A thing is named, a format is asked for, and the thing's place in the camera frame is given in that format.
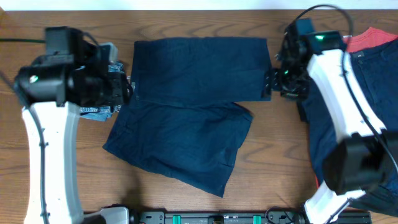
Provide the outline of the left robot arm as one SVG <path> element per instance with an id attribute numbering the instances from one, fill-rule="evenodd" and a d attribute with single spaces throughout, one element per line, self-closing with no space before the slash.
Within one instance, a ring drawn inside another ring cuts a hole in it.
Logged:
<path id="1" fill-rule="evenodd" d="M 85 213 L 76 178 L 81 108 L 126 104 L 132 88 L 110 67 L 118 49 L 71 27 L 45 30 L 45 53 L 22 67 L 14 90 L 23 104 L 29 140 L 30 190 L 26 223 L 129 223 L 129 210 L 112 205 Z"/>

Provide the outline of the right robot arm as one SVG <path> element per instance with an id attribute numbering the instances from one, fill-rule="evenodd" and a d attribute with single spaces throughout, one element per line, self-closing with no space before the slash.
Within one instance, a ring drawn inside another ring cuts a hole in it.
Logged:
<path id="1" fill-rule="evenodd" d="M 331 223 L 347 207 L 397 215 L 397 41 L 358 51 L 310 19 L 285 29 L 277 89 L 309 125 L 319 187 L 300 220 Z"/>

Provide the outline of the navy blue shorts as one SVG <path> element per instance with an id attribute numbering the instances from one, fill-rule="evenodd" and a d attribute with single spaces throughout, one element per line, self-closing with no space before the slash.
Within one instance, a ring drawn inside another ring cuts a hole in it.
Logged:
<path id="1" fill-rule="evenodd" d="M 168 38 L 134 44 L 131 83 L 104 149 L 129 164 L 222 197 L 253 120 L 271 98 L 267 40 Z"/>

